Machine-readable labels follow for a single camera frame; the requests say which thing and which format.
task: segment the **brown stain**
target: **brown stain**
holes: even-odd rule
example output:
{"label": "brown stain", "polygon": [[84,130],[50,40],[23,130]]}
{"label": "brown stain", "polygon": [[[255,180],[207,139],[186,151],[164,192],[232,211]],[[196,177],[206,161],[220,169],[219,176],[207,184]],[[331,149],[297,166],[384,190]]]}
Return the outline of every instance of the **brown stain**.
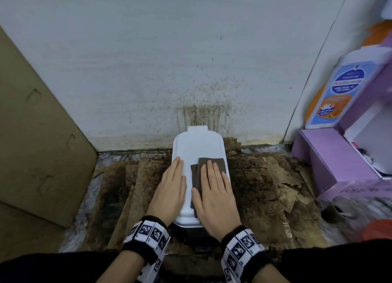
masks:
{"label": "brown stain", "polygon": [[207,125],[222,135],[230,132],[232,121],[230,104],[189,105],[177,109],[177,127],[186,131],[188,126]]}

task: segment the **purple cardboard box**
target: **purple cardboard box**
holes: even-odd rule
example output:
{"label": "purple cardboard box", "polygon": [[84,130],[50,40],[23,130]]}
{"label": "purple cardboard box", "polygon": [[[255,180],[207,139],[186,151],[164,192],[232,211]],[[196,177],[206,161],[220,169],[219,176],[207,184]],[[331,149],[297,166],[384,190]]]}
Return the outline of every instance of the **purple cardboard box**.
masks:
{"label": "purple cardboard box", "polygon": [[312,165],[317,199],[392,197],[392,62],[335,129],[300,130],[291,154]]}

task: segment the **white container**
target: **white container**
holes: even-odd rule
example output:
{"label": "white container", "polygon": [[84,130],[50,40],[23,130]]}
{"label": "white container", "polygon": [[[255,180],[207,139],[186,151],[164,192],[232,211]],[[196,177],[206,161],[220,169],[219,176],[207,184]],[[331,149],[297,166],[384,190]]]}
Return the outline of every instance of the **white container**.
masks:
{"label": "white container", "polygon": [[184,206],[174,223],[184,228],[203,227],[199,219],[195,218],[194,210],[190,207],[193,187],[190,166],[198,164],[201,157],[223,158],[226,174],[230,179],[223,138],[217,132],[208,130],[208,126],[189,126],[188,131],[180,133],[174,139],[172,162],[177,156],[184,161],[182,175],[187,177],[187,192]]}
{"label": "white container", "polygon": [[391,48],[373,45],[341,56],[305,128],[334,127],[391,55]]}

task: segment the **wristband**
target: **wristband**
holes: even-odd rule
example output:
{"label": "wristband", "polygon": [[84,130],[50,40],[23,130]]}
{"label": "wristband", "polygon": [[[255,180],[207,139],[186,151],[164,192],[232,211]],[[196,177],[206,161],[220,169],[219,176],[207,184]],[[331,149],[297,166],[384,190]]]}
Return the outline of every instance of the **wristband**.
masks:
{"label": "wristband", "polygon": [[238,226],[222,239],[223,271],[228,282],[251,282],[271,261],[250,229]]}
{"label": "wristband", "polygon": [[144,216],[132,227],[122,250],[138,253],[143,257],[145,265],[154,265],[164,253],[169,239],[166,225],[159,218]]}

